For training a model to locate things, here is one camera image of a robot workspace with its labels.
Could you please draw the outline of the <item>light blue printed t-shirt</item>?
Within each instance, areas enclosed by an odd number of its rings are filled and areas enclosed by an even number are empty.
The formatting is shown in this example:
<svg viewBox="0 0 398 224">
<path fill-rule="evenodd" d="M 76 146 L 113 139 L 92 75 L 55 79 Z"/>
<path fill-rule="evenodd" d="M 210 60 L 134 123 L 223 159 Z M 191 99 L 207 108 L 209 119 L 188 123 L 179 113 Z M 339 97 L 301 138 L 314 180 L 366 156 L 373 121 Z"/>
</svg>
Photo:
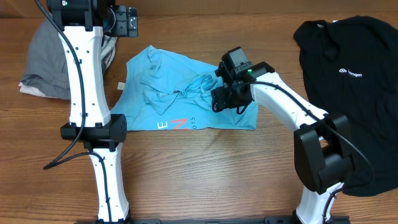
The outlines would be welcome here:
<svg viewBox="0 0 398 224">
<path fill-rule="evenodd" d="M 211 91 L 223 84 L 214 65 L 150 45 L 126 66 L 123 92 L 111 112 L 124 114 L 130 131 L 256 128 L 256 102 L 243 114 L 213 112 Z"/>
</svg>

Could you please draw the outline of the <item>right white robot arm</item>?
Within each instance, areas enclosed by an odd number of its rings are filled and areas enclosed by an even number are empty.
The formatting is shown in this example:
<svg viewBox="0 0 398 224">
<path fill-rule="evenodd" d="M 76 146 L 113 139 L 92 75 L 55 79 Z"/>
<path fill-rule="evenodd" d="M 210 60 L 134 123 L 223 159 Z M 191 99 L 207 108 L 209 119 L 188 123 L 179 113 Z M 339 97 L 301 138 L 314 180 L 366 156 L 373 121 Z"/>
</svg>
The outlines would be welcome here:
<svg viewBox="0 0 398 224">
<path fill-rule="evenodd" d="M 236 47 L 221 58 L 215 72 L 223 86 L 211 92 L 212 110 L 246 112 L 256 102 L 271 111 L 294 135 L 294 166 L 303 183 L 299 205 L 291 215 L 268 216 L 262 223 L 349 223 L 331 208 L 355 171 L 348 120 L 320 109 L 288 87 L 268 63 L 253 64 Z"/>
</svg>

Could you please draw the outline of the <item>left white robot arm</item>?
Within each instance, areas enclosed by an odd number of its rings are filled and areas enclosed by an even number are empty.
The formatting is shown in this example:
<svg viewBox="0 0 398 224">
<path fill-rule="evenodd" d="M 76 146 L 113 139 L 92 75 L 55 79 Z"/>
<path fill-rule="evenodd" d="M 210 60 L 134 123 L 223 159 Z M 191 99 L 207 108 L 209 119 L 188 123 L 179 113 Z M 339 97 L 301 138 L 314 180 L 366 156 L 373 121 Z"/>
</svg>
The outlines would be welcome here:
<svg viewBox="0 0 398 224">
<path fill-rule="evenodd" d="M 101 65 L 104 36 L 137 37 L 137 10 L 114 1 L 53 0 L 42 11 L 57 30 L 67 61 L 69 121 L 63 139 L 82 142 L 95 172 L 97 223 L 132 223 L 121 168 L 127 135 L 123 114 L 112 114 L 106 102 Z"/>
</svg>

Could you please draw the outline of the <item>grey folded shorts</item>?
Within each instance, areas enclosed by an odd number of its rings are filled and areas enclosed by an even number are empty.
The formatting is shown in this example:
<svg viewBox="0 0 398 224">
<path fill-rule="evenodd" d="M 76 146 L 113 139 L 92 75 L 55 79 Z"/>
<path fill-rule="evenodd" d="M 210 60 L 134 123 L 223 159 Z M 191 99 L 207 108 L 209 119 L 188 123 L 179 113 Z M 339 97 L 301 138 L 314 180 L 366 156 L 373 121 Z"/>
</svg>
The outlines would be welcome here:
<svg viewBox="0 0 398 224">
<path fill-rule="evenodd" d="M 45 19 L 33 36 L 21 81 L 25 85 L 50 85 L 59 99 L 70 99 L 68 68 L 61 38 Z"/>
</svg>

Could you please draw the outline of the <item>black t-shirt white logo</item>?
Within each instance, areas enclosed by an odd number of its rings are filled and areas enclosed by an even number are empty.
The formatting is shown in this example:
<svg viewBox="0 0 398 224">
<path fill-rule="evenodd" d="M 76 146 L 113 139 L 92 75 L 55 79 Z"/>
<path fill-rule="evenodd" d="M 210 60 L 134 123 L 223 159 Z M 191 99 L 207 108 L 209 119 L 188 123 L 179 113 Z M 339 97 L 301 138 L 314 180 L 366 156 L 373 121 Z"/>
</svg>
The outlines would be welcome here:
<svg viewBox="0 0 398 224">
<path fill-rule="evenodd" d="M 397 188 L 397 29 L 369 16 L 307 21 L 294 33 L 311 104 L 342 113 L 364 154 L 346 194 Z"/>
</svg>

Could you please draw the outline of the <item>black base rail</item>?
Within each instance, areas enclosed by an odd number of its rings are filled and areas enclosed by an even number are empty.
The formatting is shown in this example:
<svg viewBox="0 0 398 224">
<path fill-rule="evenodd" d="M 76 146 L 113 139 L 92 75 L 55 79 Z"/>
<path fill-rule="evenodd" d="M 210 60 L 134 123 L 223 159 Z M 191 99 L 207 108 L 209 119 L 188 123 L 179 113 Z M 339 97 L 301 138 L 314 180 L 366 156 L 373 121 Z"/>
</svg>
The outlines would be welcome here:
<svg viewBox="0 0 398 224">
<path fill-rule="evenodd" d="M 119 220 L 114 224 L 299 224 L 300 220 L 294 216 L 269 216 L 264 218 L 248 219 L 209 219 L 209 220 L 160 220 L 160 219 L 138 219 L 128 218 L 126 221 Z"/>
</svg>

